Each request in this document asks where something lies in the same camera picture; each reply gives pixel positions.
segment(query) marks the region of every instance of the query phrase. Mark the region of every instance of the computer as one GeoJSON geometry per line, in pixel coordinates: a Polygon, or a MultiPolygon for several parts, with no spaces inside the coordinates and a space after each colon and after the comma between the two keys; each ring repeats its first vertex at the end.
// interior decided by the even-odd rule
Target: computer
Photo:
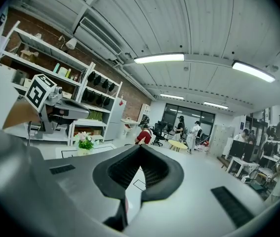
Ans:
{"type": "Polygon", "coordinates": [[[230,148],[230,156],[242,158],[244,152],[245,143],[234,140],[230,148]]]}

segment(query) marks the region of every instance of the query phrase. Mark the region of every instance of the yellow table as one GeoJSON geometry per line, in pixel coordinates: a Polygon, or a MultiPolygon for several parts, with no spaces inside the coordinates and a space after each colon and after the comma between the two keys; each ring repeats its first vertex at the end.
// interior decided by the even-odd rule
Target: yellow table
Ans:
{"type": "Polygon", "coordinates": [[[185,144],[180,143],[179,141],[169,140],[168,142],[171,145],[170,149],[172,149],[172,147],[174,147],[174,150],[176,152],[179,152],[180,149],[188,149],[188,147],[185,144]]]}

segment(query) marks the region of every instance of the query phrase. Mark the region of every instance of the ceiling light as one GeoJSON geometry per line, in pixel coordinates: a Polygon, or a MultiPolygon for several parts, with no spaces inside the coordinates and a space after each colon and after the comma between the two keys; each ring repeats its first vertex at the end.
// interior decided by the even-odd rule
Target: ceiling light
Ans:
{"type": "Polygon", "coordinates": [[[209,103],[209,102],[204,102],[203,104],[204,105],[211,105],[211,106],[219,107],[219,108],[222,108],[222,109],[228,109],[229,108],[227,106],[217,105],[217,104],[213,104],[213,103],[209,103]]]}
{"type": "Polygon", "coordinates": [[[165,94],[161,94],[160,96],[161,96],[161,97],[170,97],[170,98],[176,98],[176,99],[181,99],[181,100],[183,100],[183,99],[184,99],[183,97],[172,96],[172,95],[165,95],[165,94]]]}
{"type": "MultiPolygon", "coordinates": [[[[171,111],[174,111],[174,112],[176,112],[177,110],[174,110],[174,109],[170,109],[171,111]]],[[[182,113],[182,111],[178,111],[179,113],[182,113]]]]}
{"type": "Polygon", "coordinates": [[[138,57],[133,60],[137,64],[143,64],[143,63],[160,62],[160,61],[184,61],[185,58],[183,53],[172,53],[172,54],[159,54],[159,55],[138,57]]]}
{"type": "Polygon", "coordinates": [[[256,67],[253,67],[253,66],[248,65],[248,64],[243,63],[243,62],[235,61],[232,64],[232,68],[235,69],[235,70],[239,70],[239,71],[248,73],[250,75],[253,75],[255,77],[263,79],[267,82],[273,82],[275,80],[275,77],[273,75],[270,75],[269,73],[267,73],[263,70],[260,70],[256,67]]]}
{"type": "Polygon", "coordinates": [[[196,115],[196,114],[192,114],[192,116],[195,116],[195,117],[200,118],[200,116],[199,116],[199,115],[196,115]]]}

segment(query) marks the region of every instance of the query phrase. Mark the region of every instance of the window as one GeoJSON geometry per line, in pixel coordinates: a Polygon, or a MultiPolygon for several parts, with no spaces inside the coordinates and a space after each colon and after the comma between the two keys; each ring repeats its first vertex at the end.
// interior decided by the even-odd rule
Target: window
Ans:
{"type": "Polygon", "coordinates": [[[196,121],[199,121],[202,128],[202,133],[205,135],[211,134],[215,117],[215,115],[212,113],[166,104],[161,121],[170,123],[176,127],[179,123],[178,117],[180,116],[184,116],[185,127],[188,130],[195,126],[196,121]]]}

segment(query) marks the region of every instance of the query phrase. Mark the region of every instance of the monitor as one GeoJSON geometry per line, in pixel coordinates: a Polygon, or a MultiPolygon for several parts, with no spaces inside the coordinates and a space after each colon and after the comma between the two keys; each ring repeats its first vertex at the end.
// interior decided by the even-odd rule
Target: monitor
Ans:
{"type": "Polygon", "coordinates": [[[253,150],[254,150],[253,144],[245,144],[243,161],[249,162],[249,160],[252,156],[253,150]]]}
{"type": "Polygon", "coordinates": [[[244,146],[245,146],[244,142],[234,140],[232,145],[231,145],[229,155],[235,156],[235,157],[238,157],[238,158],[242,158],[243,151],[244,151],[244,146]]]}

